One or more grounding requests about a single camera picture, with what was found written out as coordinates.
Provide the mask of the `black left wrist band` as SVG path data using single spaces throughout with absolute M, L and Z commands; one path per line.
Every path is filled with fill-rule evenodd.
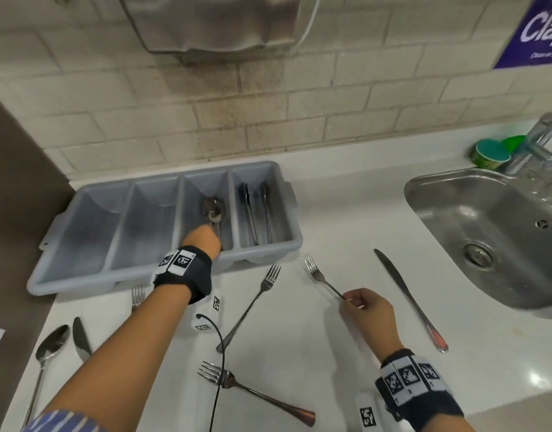
M 168 252 L 152 273 L 150 284 L 184 285 L 190 290 L 188 304 L 197 303 L 212 291 L 212 259 L 203 250 L 192 245 Z

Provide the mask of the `person's left forearm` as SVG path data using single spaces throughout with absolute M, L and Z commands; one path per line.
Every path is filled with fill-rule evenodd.
M 42 413 L 85 414 L 108 432 L 136 432 L 173 335 L 191 298 L 184 285 L 156 287 Z

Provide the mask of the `gray plastic cutlery tray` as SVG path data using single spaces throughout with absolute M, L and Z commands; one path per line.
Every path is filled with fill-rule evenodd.
M 270 187 L 272 244 L 260 198 L 263 181 Z M 251 194 L 258 246 L 239 194 L 243 182 Z M 121 282 L 148 282 L 189 231 L 208 223 L 200 209 L 204 197 L 222 199 L 226 210 L 213 274 L 243 261 L 276 263 L 301 248 L 294 190 L 273 161 L 101 182 L 78 189 L 53 220 L 40 243 L 43 253 L 28 279 L 28 293 L 104 294 Z

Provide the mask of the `sink drain strainer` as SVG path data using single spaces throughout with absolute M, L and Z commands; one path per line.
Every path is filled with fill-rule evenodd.
M 494 255 L 484 246 L 475 242 L 465 245 L 462 249 L 464 261 L 471 267 L 481 271 L 490 271 L 495 268 Z

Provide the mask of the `small steel fork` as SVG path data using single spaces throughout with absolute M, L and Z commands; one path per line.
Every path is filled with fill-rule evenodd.
M 310 273 L 310 275 L 312 276 L 312 278 L 317 281 L 317 282 L 320 282 L 320 283 L 323 283 L 325 284 L 327 287 L 330 288 L 330 290 L 336 295 L 339 297 L 339 299 L 341 301 L 344 300 L 344 296 L 343 294 L 341 294 L 331 283 L 329 283 L 325 276 L 323 275 L 323 273 L 321 272 L 321 270 L 318 268 L 318 266 L 316 265 L 314 259 L 312 258 L 312 256 L 310 254 L 305 254 L 303 257 L 303 260 L 304 260 L 304 263 L 308 269 L 308 272 Z

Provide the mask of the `chrome faucet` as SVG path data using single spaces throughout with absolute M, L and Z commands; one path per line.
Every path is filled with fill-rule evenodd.
M 510 160 L 501 167 L 506 176 L 516 176 L 533 158 L 544 167 L 552 167 L 552 152 L 545 145 L 552 139 L 552 112 L 544 113 L 525 135 L 524 140 L 511 154 Z

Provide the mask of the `green scrub pad tub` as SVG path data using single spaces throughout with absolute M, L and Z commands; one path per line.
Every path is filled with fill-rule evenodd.
M 469 155 L 474 166 L 490 171 L 497 170 L 501 165 L 509 162 L 511 157 L 502 142 L 494 139 L 479 140 Z

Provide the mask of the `stainless paper towel dispenser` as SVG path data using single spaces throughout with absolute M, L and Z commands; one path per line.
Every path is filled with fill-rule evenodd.
M 229 54 L 294 42 L 302 0 L 119 0 L 152 55 Z

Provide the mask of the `black wrist band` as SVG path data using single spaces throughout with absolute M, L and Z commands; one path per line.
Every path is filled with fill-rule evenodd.
M 152 273 L 150 284 L 184 285 L 190 290 L 188 304 L 197 303 L 212 291 L 212 259 L 203 250 L 192 245 L 168 252 Z
M 387 411 L 397 422 L 409 422 L 415 432 L 439 414 L 464 417 L 442 375 L 408 348 L 385 358 L 375 385 Z

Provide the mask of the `blue striped sleeve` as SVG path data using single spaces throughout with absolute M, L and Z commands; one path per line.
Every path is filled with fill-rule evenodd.
M 31 420 L 20 432 L 108 432 L 85 414 L 57 409 Z

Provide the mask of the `stainless steel sink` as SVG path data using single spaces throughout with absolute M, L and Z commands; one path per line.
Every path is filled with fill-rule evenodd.
M 413 178 L 408 205 L 462 273 L 496 302 L 552 319 L 552 207 L 516 178 L 469 168 Z M 468 265 L 475 242 L 496 260 L 493 270 Z

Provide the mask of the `black right wrist band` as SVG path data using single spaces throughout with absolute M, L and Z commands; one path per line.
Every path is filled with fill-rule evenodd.
M 439 414 L 464 417 L 442 375 L 408 348 L 385 358 L 375 385 L 387 411 L 397 422 L 409 422 L 415 432 Z

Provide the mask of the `purple wall sign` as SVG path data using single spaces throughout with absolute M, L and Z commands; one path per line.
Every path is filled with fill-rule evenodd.
M 494 70 L 552 65 L 552 0 L 534 0 Z

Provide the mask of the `person's left hand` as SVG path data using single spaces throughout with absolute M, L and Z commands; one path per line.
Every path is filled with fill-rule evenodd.
M 209 224 L 200 225 L 188 232 L 181 246 L 193 246 L 208 255 L 214 261 L 221 252 L 221 242 L 214 228 Z

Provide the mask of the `steel spoon with round bowl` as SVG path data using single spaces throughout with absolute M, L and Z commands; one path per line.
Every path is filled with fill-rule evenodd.
M 221 224 L 226 217 L 225 203 L 218 197 L 204 197 L 200 205 L 202 216 L 221 239 Z

